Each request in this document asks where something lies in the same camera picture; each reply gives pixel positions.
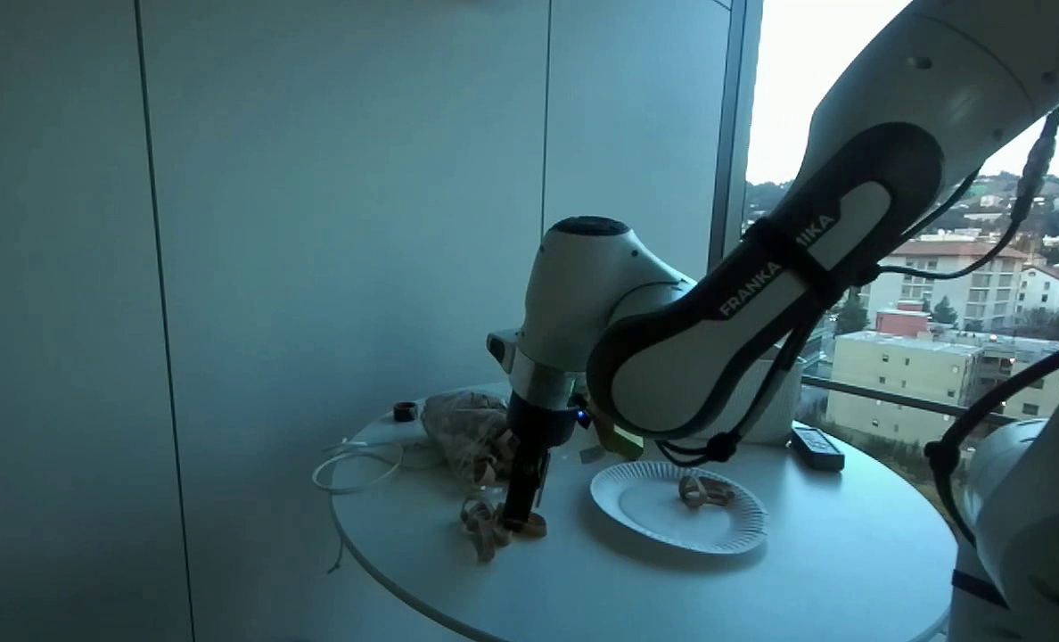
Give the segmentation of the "robot base white housing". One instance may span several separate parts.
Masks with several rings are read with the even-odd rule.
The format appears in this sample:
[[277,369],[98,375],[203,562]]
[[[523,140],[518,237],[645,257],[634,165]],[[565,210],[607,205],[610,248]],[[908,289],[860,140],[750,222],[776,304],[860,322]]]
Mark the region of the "robot base white housing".
[[950,572],[948,642],[1059,642],[1059,408],[981,439],[956,508],[973,540]]

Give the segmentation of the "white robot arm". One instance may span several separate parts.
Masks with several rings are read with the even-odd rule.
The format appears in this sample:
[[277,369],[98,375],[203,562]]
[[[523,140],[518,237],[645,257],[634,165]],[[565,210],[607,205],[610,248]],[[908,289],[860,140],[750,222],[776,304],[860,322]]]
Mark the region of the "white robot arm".
[[1059,109],[1059,0],[908,0],[811,112],[785,201],[698,281],[612,218],[563,218],[533,254],[508,370],[504,522],[531,519],[572,408],[683,439],[803,336],[928,210]]

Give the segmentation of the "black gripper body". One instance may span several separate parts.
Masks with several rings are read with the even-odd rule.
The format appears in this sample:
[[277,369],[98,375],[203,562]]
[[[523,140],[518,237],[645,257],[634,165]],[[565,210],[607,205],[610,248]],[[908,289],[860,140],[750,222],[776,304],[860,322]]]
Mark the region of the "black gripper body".
[[508,410],[506,410],[506,425],[518,437],[518,451],[512,451],[504,522],[523,526],[531,519],[533,496],[546,481],[550,451],[571,439],[572,415],[533,408],[533,404],[512,395]]

